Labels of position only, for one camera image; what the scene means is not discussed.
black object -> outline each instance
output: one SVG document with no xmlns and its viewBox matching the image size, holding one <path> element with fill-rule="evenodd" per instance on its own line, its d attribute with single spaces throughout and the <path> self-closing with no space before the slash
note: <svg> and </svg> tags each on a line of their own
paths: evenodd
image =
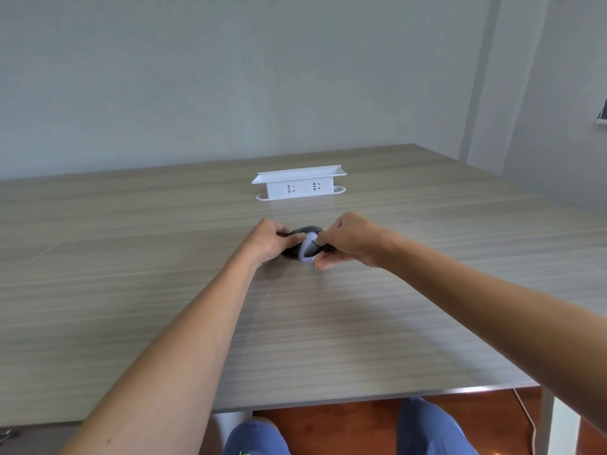
<svg viewBox="0 0 607 455">
<path fill-rule="evenodd" d="M 316 233 L 316 234 L 318 234 L 320 232 L 322 232 L 322 228 L 314 226 L 314 225 L 310 225 L 307 227 L 298 228 L 297 230 L 293 230 L 287 236 L 296 235 L 298 233 L 306 233 L 306 234 Z M 294 258 L 295 260 L 299 260 L 299 250 L 300 250 L 302 244 L 303 243 L 299 243 L 296 246 L 290 247 L 289 249 L 285 249 L 284 251 L 282 251 L 282 254 L 285 257 Z M 308 244 L 308 247 L 306 248 L 305 252 L 303 253 L 304 254 L 303 256 L 304 256 L 304 258 L 312 258 L 312 257 L 315 257 L 316 255 L 320 254 L 322 251 L 331 252 L 334 250 L 335 250 L 335 248 L 331 244 L 325 244 L 324 246 L 319 246 L 314 241 L 312 241 L 310 244 Z"/>
</svg>

table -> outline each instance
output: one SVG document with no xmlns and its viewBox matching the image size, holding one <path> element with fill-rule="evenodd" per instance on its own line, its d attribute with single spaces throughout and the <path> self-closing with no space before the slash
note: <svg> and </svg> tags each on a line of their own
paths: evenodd
<svg viewBox="0 0 607 455">
<path fill-rule="evenodd" d="M 341 195 L 260 202 L 257 172 L 342 164 Z M 607 220 L 415 145 L 0 183 L 0 427 L 84 419 L 254 224 L 357 210 L 607 314 Z M 530 386 L 393 275 L 282 257 L 247 295 L 214 410 Z"/>
</svg>

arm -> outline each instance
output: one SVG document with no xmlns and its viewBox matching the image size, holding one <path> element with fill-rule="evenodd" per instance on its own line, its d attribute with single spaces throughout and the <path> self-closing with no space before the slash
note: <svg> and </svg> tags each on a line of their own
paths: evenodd
<svg viewBox="0 0 607 455">
<path fill-rule="evenodd" d="M 354 212 L 317 243 L 339 249 L 319 255 L 317 269 L 357 259 L 390 271 L 607 433 L 607 318 L 476 271 Z"/>
<path fill-rule="evenodd" d="M 305 235 L 264 219 L 141 353 L 60 452 L 197 454 L 255 270 Z"/>
</svg>

blue pants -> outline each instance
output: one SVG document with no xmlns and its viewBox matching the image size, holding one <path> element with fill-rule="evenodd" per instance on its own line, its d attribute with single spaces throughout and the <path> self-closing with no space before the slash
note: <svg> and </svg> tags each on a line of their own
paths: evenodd
<svg viewBox="0 0 607 455">
<path fill-rule="evenodd" d="M 397 455 L 478 455 L 452 416 L 420 397 L 405 399 L 396 428 Z M 230 436 L 224 455 L 290 455 L 278 429 L 248 420 Z"/>
</svg>

black computer mouse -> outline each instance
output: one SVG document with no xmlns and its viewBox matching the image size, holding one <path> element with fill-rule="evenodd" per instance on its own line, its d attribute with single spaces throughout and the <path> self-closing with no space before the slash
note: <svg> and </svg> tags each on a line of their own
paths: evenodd
<svg viewBox="0 0 607 455">
<path fill-rule="evenodd" d="M 285 249 L 282 254 L 288 258 L 301 260 L 302 262 L 310 262 L 322 251 L 334 251 L 335 248 L 331 244 L 325 244 L 324 246 L 319 246 L 316 244 L 316 239 L 318 238 L 318 233 L 320 232 L 322 232 L 322 228 L 314 225 L 293 230 L 287 236 L 296 235 L 297 233 L 305 233 L 306 237 L 302 243 L 290 247 L 289 249 Z"/>
</svg>

